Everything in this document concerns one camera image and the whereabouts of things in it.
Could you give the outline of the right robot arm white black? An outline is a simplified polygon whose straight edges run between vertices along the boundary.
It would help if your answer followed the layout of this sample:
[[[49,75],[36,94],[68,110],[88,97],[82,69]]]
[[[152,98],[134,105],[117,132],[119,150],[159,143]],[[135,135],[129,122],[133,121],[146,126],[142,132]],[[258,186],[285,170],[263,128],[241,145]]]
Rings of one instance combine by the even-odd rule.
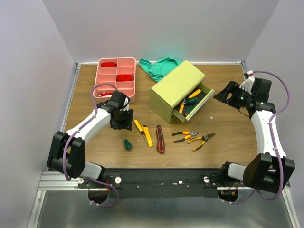
[[[222,165],[218,180],[229,186],[238,180],[246,187],[271,193],[280,192],[295,170],[295,162],[286,157],[276,129],[276,108],[268,102],[272,82],[249,77],[242,84],[230,81],[214,99],[248,111],[255,133],[258,155],[247,166],[232,162]]]

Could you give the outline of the long green screwdriver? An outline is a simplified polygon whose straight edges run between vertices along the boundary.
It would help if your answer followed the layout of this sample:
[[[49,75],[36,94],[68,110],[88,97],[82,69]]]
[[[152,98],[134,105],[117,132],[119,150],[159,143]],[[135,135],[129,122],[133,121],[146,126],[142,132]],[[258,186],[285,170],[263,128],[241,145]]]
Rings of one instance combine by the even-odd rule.
[[[189,109],[187,109],[186,111],[185,111],[185,113],[184,113],[184,116],[185,117],[187,117],[187,116],[192,116],[193,114],[195,114],[195,112],[196,112],[196,107],[194,106],[194,107],[191,107],[191,108],[189,108]]]

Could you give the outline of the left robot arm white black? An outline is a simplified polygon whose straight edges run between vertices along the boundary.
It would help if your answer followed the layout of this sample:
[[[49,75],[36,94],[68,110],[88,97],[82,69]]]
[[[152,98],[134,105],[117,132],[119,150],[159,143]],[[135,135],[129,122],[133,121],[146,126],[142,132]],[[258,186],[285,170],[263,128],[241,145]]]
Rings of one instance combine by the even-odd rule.
[[[131,99],[124,93],[113,91],[106,102],[93,100],[92,113],[67,132],[54,134],[47,167],[60,172],[69,181],[86,178],[96,188],[105,183],[105,168],[86,160],[86,145],[105,126],[115,130],[132,130],[134,110],[129,108]]]

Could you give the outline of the olive green drawer cabinet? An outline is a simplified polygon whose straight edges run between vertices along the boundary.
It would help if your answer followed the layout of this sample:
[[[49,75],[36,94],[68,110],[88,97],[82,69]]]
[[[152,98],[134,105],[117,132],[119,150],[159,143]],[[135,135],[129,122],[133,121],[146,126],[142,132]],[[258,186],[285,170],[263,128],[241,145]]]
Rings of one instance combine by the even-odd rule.
[[[175,118],[182,122],[189,121],[215,92],[203,84],[204,79],[203,72],[189,61],[183,61],[149,89],[151,110],[168,124]],[[186,105],[180,114],[180,104],[197,89],[201,90],[201,93],[195,96],[197,102]],[[185,117],[185,111],[194,106],[197,108],[195,114]]]

